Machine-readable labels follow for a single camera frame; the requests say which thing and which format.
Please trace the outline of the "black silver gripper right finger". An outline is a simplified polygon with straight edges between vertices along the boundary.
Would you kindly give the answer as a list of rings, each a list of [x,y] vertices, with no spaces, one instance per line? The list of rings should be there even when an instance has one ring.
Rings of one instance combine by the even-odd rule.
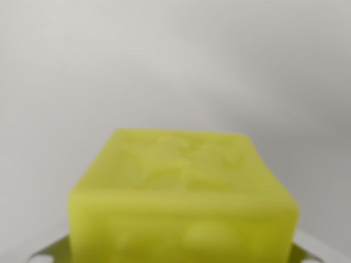
[[[324,262],[324,252],[322,248],[310,243],[294,242],[289,262],[304,263],[304,262]]]

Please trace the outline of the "black silver gripper left finger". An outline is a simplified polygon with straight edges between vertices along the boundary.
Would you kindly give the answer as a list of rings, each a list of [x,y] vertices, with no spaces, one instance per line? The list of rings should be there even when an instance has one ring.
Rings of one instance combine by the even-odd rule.
[[[49,246],[35,252],[28,262],[71,262],[71,250],[68,236],[63,237]]]

